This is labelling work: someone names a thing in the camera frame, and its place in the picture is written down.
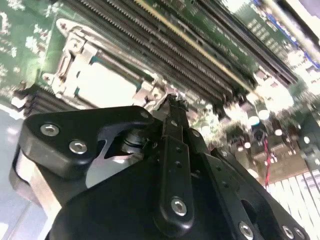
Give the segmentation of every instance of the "black memory slot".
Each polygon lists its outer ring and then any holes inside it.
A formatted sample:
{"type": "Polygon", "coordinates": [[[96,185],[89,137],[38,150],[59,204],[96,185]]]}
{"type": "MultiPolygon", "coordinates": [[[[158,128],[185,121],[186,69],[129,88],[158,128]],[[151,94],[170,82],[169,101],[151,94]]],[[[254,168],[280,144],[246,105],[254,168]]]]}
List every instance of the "black memory slot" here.
{"type": "Polygon", "coordinates": [[[195,0],[194,6],[206,13],[219,28],[238,40],[248,53],[268,72],[273,74],[285,86],[297,82],[292,71],[251,31],[249,31],[235,17],[231,16],[222,6],[214,0],[195,0]]]}

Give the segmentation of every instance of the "silver screw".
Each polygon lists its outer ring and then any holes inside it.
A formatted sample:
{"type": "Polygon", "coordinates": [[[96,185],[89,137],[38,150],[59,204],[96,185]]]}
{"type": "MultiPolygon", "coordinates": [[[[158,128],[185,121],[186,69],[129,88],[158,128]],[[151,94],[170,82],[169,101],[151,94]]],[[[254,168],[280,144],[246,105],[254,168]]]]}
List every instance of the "silver screw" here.
{"type": "Polygon", "coordinates": [[[222,156],[224,156],[224,157],[228,156],[228,153],[224,150],[221,150],[221,153],[222,153],[222,156]]]}
{"type": "Polygon", "coordinates": [[[68,43],[68,46],[71,50],[78,52],[81,48],[80,42],[77,39],[71,39],[68,43]]]}
{"type": "Polygon", "coordinates": [[[291,231],[286,225],[283,225],[282,228],[283,228],[283,231],[284,231],[285,235],[286,235],[288,238],[290,238],[290,239],[294,239],[294,238],[295,238],[295,236],[294,236],[294,234],[292,233],[292,231],[291,231]]]}
{"type": "Polygon", "coordinates": [[[144,111],[141,112],[141,116],[144,117],[145,119],[149,118],[148,114],[144,111]]]}
{"type": "Polygon", "coordinates": [[[192,129],[192,132],[196,137],[200,137],[200,133],[198,131],[192,129]]]}
{"type": "Polygon", "coordinates": [[[174,120],[171,121],[171,124],[172,124],[173,126],[175,126],[175,127],[178,126],[178,124],[177,124],[174,120]]]}
{"type": "Polygon", "coordinates": [[[71,152],[81,155],[87,151],[87,145],[83,141],[74,140],[70,142],[69,149],[71,152]]]}
{"type": "Polygon", "coordinates": [[[184,215],[187,214],[187,207],[185,203],[179,198],[172,199],[171,207],[172,207],[172,210],[175,212],[175,214],[179,216],[183,217],[184,215]]]}
{"type": "Polygon", "coordinates": [[[54,137],[57,136],[60,132],[59,128],[56,125],[46,123],[40,127],[40,131],[43,135],[54,137]]]}
{"type": "Polygon", "coordinates": [[[239,223],[239,230],[242,233],[243,236],[245,236],[248,240],[254,239],[254,233],[252,232],[251,228],[244,222],[241,221],[239,223]]]}
{"type": "Polygon", "coordinates": [[[306,238],[305,235],[302,233],[302,231],[301,231],[299,228],[294,227],[293,229],[295,230],[296,234],[298,234],[298,236],[299,236],[300,238],[302,238],[302,239],[305,239],[305,238],[306,238]]]}

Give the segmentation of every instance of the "capacitor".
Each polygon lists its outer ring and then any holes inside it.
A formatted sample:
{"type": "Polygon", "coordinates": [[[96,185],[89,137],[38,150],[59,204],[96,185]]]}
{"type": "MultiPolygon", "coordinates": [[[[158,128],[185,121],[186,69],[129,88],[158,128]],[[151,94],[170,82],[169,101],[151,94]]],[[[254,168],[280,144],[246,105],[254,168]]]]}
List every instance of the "capacitor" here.
{"type": "Polygon", "coordinates": [[[244,147],[246,149],[251,148],[251,143],[250,143],[250,136],[248,133],[243,134],[243,142],[244,142],[244,147]]]}
{"type": "Polygon", "coordinates": [[[257,125],[257,124],[260,122],[255,107],[253,107],[252,109],[248,110],[248,111],[246,112],[246,114],[247,114],[247,116],[248,116],[248,121],[249,121],[249,124],[250,124],[251,126],[257,125]]]}
{"type": "Polygon", "coordinates": [[[274,134],[276,136],[281,136],[283,132],[282,132],[282,128],[281,128],[281,124],[280,124],[279,120],[276,118],[272,118],[271,125],[272,125],[272,129],[273,129],[274,134]]]}
{"type": "Polygon", "coordinates": [[[298,138],[299,138],[299,135],[298,135],[298,130],[296,128],[295,125],[293,124],[290,124],[288,126],[288,136],[293,140],[293,141],[297,141],[298,138]]]}
{"type": "Polygon", "coordinates": [[[235,146],[238,152],[242,152],[244,150],[244,146],[241,140],[237,141],[235,146]]]}
{"type": "Polygon", "coordinates": [[[260,122],[258,125],[255,125],[252,127],[252,133],[253,133],[254,139],[260,142],[266,136],[267,128],[263,123],[260,122]]]}
{"type": "Polygon", "coordinates": [[[269,118],[270,113],[264,102],[257,103],[255,107],[261,120],[267,120],[269,118]]]}

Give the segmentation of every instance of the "motherboard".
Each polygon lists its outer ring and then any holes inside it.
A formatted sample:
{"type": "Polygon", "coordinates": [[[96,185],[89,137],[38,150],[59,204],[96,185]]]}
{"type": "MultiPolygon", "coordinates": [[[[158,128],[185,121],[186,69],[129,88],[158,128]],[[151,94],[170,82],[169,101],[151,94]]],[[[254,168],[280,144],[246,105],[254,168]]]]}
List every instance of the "motherboard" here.
{"type": "Polygon", "coordinates": [[[320,94],[319,36],[273,3],[3,0],[1,109],[15,118],[130,105],[152,113],[174,94],[209,146],[261,164],[263,176],[262,137],[272,137],[272,161],[288,166],[299,153],[289,129],[320,94]]]}

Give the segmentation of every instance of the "red wire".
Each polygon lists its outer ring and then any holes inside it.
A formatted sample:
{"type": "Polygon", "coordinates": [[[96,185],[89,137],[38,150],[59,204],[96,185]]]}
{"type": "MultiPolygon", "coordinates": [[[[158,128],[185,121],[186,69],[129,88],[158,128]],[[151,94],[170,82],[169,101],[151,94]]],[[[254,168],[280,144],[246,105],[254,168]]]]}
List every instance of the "red wire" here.
{"type": "Polygon", "coordinates": [[[266,175],[265,175],[265,180],[264,180],[264,184],[265,184],[265,188],[267,188],[267,186],[269,185],[269,178],[270,178],[270,164],[271,164],[271,158],[270,158],[270,154],[269,154],[269,150],[268,150],[268,140],[267,138],[265,138],[265,140],[263,141],[264,143],[264,151],[267,155],[267,161],[266,161],[266,175]]]}

